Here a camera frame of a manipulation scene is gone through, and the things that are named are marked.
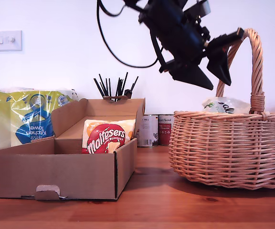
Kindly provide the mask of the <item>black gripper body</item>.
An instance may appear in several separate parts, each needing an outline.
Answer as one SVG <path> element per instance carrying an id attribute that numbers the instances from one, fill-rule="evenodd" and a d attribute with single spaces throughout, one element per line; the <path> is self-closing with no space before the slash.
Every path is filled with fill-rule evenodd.
<path id="1" fill-rule="evenodd" d="M 148 28 L 161 64 L 160 72 L 172 70 L 174 62 L 199 65 L 207 57 L 206 49 L 210 39 L 206 27 L 200 26 L 200 18 L 180 10 L 150 10 Z M 239 41 L 244 34 L 242 28 L 230 34 L 223 34 L 213 40 L 230 46 Z"/>

